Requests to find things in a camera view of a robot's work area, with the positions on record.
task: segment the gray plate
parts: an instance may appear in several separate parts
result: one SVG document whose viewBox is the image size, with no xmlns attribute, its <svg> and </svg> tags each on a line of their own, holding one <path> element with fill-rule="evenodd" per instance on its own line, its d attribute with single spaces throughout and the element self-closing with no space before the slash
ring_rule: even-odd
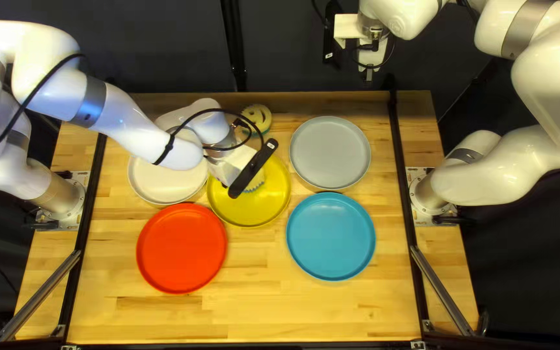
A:
<svg viewBox="0 0 560 350">
<path fill-rule="evenodd" d="M 371 163 L 362 130 L 336 116 L 318 116 L 301 124 L 291 138 L 291 164 L 307 183 L 343 189 L 358 182 Z"/>
</svg>

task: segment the wooden table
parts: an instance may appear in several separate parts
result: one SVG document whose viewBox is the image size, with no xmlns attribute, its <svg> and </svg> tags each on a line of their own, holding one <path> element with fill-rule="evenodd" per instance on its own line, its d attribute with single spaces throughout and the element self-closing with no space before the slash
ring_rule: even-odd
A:
<svg viewBox="0 0 560 350">
<path fill-rule="evenodd" d="M 260 228 L 226 224 L 227 260 L 216 278 L 190 295 L 161 293 L 137 270 L 137 236 L 159 208 L 138 198 L 128 184 L 129 154 L 109 139 L 92 213 L 88 245 L 68 341 L 103 343 L 236 343 L 401 341 L 419 338 L 406 234 L 394 165 L 384 91 L 308 93 L 136 94 L 151 118 L 202 97 L 241 110 L 253 103 L 274 113 L 268 137 L 292 178 L 291 202 L 273 223 Z M 399 94 L 406 165 L 436 166 L 442 159 L 438 126 L 428 91 Z M 295 206 L 313 192 L 292 169 L 288 148 L 308 118 L 335 115 L 359 126 L 372 151 L 367 175 L 345 192 L 369 212 L 377 247 L 369 266 L 341 283 L 323 283 L 292 261 L 284 227 Z M 89 169 L 96 134 L 70 124 L 60 131 L 53 170 Z M 206 196 L 198 200 L 208 207 Z M 419 246 L 472 325 L 478 315 L 457 227 L 417 228 Z M 72 251 L 75 234 L 36 232 L 18 307 Z M 18 338 L 49 334 L 56 326 L 64 284 L 31 317 Z M 451 330 L 444 308 L 426 283 L 430 319 Z"/>
</svg>

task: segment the yellow plate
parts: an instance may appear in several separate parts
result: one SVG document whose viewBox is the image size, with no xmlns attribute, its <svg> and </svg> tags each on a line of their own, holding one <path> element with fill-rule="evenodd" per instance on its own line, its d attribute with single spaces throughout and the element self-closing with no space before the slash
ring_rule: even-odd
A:
<svg viewBox="0 0 560 350">
<path fill-rule="evenodd" d="M 276 219 L 289 204 L 291 179 L 282 161 L 271 156 L 263 165 L 265 182 L 251 193 L 242 193 L 237 199 L 228 196 L 228 189 L 209 176 L 206 196 L 215 215 L 240 227 L 257 227 Z"/>
</svg>

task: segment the plate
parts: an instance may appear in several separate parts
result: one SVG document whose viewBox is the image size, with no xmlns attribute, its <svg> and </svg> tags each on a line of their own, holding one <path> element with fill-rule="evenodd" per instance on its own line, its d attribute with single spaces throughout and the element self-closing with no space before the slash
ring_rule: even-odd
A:
<svg viewBox="0 0 560 350">
<path fill-rule="evenodd" d="M 191 293 L 215 277 L 226 248 L 226 230 L 213 212 L 193 203 L 175 204 L 144 226 L 137 239 L 137 267 L 157 290 Z"/>
<path fill-rule="evenodd" d="M 172 205 L 190 199 L 204 187 L 207 166 L 203 160 L 194 169 L 178 171 L 131 156 L 127 175 L 131 188 L 140 198 L 155 205 Z"/>
<path fill-rule="evenodd" d="M 336 116 L 301 124 L 289 150 L 295 172 L 307 183 L 338 190 L 358 182 L 371 163 L 371 148 L 359 127 Z"/>
<path fill-rule="evenodd" d="M 225 222 L 240 227 L 258 227 L 276 219 L 289 204 L 291 179 L 282 161 L 271 156 L 263 165 L 264 183 L 236 199 L 213 176 L 206 182 L 206 196 L 214 213 Z"/>
<path fill-rule="evenodd" d="M 364 270 L 375 251 L 375 227 L 353 199 L 322 192 L 303 200 L 291 213 L 286 243 L 293 260 L 324 281 L 348 280 Z"/>
</svg>

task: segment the white plate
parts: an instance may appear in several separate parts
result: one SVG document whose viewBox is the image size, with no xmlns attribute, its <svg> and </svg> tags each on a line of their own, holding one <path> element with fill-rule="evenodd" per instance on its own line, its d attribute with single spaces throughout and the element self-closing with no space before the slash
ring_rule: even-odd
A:
<svg viewBox="0 0 560 350">
<path fill-rule="evenodd" d="M 160 116 L 155 124 L 164 130 L 180 124 L 174 113 Z M 200 144 L 196 134 L 185 127 L 177 137 Z M 145 201 L 156 205 L 172 205 L 188 200 L 196 194 L 208 177 L 208 163 L 202 160 L 190 170 L 179 171 L 152 165 L 141 158 L 131 156 L 128 169 L 129 184 Z"/>
</svg>

